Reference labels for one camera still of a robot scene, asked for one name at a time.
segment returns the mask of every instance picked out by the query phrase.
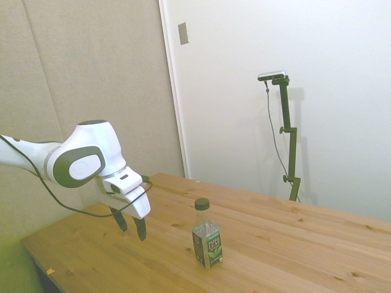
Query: bottle label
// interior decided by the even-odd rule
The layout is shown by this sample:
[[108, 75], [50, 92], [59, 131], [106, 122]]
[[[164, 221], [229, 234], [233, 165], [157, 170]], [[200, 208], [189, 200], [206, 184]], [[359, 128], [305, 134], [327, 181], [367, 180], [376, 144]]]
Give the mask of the bottle label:
[[197, 258], [197, 260], [201, 262], [203, 267], [205, 267], [205, 258], [203, 257], [202, 238], [197, 236], [194, 232], [193, 232], [193, 244], [194, 244], [194, 252], [196, 253], [195, 258]]
[[220, 233], [216, 233], [207, 239], [210, 268], [222, 261], [222, 246]]

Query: cable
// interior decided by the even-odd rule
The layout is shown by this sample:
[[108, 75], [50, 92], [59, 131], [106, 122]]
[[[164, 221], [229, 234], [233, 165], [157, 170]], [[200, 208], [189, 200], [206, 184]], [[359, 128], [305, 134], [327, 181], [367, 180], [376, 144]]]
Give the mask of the cable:
[[280, 163], [281, 163], [282, 168], [283, 168], [283, 170], [284, 170], [284, 172], [285, 172], [285, 176], [288, 177], [288, 172], [287, 172], [287, 170], [286, 170], [286, 168], [285, 168], [285, 166], [284, 166], [284, 164], [283, 164], [283, 162], [282, 162], [282, 160], [281, 160], [280, 153], [279, 153], [278, 148], [277, 148], [276, 135], [274, 134], [273, 122], [271, 121], [270, 105], [269, 105], [269, 100], [270, 100], [270, 99], [269, 99], [269, 87], [268, 87], [268, 82], [267, 82], [267, 81], [264, 81], [264, 82], [265, 82], [265, 86], [266, 86], [266, 93], [267, 93], [267, 95], [268, 95], [268, 114], [269, 114], [269, 121], [270, 121], [270, 126], [271, 126], [271, 132], [272, 132], [272, 134], [273, 134], [274, 148], [276, 149], [276, 153], [277, 153], [277, 156], [279, 157]]
[[37, 176], [39, 177], [40, 181], [42, 182], [43, 186], [46, 188], [46, 190], [49, 192], [49, 194], [54, 198], [54, 200], [59, 204], [61, 205], [63, 208], [65, 209], [69, 209], [71, 211], [74, 211], [74, 212], [79, 212], [81, 214], [85, 214], [85, 215], [90, 215], [92, 217], [98, 217], [98, 218], [106, 218], [106, 217], [111, 217], [111, 216], [114, 216], [116, 214], [119, 214], [120, 212], [122, 212], [124, 209], [126, 209], [127, 207], [131, 206], [136, 200], [138, 200], [141, 196], [143, 196], [146, 192], [148, 192], [152, 186], [153, 186], [153, 183], [151, 181], [146, 181], [146, 183], [149, 183], [150, 186], [148, 187], [147, 190], [145, 190], [142, 194], [140, 194], [135, 200], [131, 201], [129, 204], [127, 204], [126, 206], [124, 206], [122, 209], [119, 209], [118, 211], [115, 211], [111, 214], [107, 214], [107, 215], [97, 215], [97, 214], [92, 214], [90, 212], [84, 212], [84, 211], [80, 211], [79, 209], [74, 209], [74, 208], [71, 208], [69, 206], [66, 206], [65, 204], [63, 204], [54, 194], [53, 192], [50, 190], [50, 188], [46, 185], [46, 182], [45, 180], [42, 178], [41, 174], [39, 173], [38, 171], [38, 168], [35, 166], [35, 164], [30, 160], [29, 157], [27, 157], [21, 150], [19, 150], [15, 145], [13, 145], [12, 143], [10, 143], [8, 140], [6, 140], [2, 135], [0, 135], [0, 139], [2, 139], [3, 141], [5, 141], [6, 144], [8, 144], [11, 148], [13, 148], [15, 151], [17, 151], [18, 153], [20, 153], [31, 165], [32, 167], [34, 168], [35, 172], [37, 173]]

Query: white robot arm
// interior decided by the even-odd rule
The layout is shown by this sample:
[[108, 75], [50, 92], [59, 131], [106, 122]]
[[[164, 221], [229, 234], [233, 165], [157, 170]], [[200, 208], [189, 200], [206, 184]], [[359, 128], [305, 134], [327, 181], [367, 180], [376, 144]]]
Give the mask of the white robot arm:
[[[95, 178], [101, 191], [99, 199], [110, 206], [112, 212], [138, 198], [123, 212], [133, 216], [137, 230], [140, 228], [145, 232], [144, 217], [150, 212], [150, 205], [142, 187], [143, 180], [126, 166], [120, 143], [109, 122], [82, 122], [64, 143], [32, 143], [7, 136], [2, 138], [0, 164], [23, 168], [37, 175], [32, 164], [9, 145], [11, 144], [34, 163], [43, 179], [75, 188]], [[125, 221], [122, 215], [117, 212], [114, 217], [125, 231], [126, 223], [125, 227], [120, 224]]]

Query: wood grain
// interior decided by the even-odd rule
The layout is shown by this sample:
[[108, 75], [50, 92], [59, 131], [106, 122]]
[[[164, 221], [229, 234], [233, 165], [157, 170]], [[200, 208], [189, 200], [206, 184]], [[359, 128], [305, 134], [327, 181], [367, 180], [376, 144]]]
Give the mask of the wood grain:
[[[201, 183], [152, 177], [147, 239], [125, 215], [73, 214], [23, 244], [64, 292], [391, 292], [391, 222]], [[194, 200], [207, 197], [223, 262], [194, 256]], [[86, 209], [105, 214], [101, 203]]]

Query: plastic bottle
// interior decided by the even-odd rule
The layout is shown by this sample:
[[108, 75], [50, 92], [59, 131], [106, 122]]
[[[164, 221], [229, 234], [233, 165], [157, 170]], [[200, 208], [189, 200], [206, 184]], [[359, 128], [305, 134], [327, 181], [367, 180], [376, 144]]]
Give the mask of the plastic bottle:
[[211, 269], [222, 262], [220, 229], [210, 217], [209, 200], [199, 198], [195, 201], [197, 220], [193, 227], [195, 258], [206, 269]]

